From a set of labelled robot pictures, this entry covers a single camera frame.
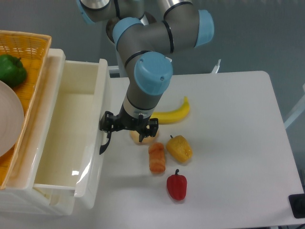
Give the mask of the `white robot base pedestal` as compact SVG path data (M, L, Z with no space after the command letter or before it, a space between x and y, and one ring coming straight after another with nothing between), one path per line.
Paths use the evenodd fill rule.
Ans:
M113 44L114 47L116 47L116 46L114 43L112 31L113 31L114 26L119 22L119 20L120 19L117 17L112 18L112 19L108 20L107 24L106 24L106 34L107 34L108 40ZM145 11L144 15L140 18L140 21L143 25L148 25L151 23L155 23L156 19L149 12ZM117 51L115 51L115 54L116 54L117 65L119 66L119 69L120 69L120 78L127 77L127 73L123 67L123 63L122 63L119 53Z

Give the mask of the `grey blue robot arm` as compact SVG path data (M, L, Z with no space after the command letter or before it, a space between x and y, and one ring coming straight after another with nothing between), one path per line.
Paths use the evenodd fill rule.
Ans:
M77 1L89 24L118 19L112 39L130 84L118 115L107 111L100 120L100 129L109 135L133 130L140 140L155 136L158 120L152 114L173 75L167 55L204 45L214 36L211 14L196 9L190 0L160 0L158 4L163 20L143 24L142 0Z

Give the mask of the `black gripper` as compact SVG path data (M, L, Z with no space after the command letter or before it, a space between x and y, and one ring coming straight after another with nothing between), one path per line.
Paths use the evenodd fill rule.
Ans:
M99 129L111 138L112 132L132 130L139 133L139 142L150 143L158 133L159 123L157 118L144 118L142 114L136 118L130 116L122 106L118 115L106 111L99 122Z

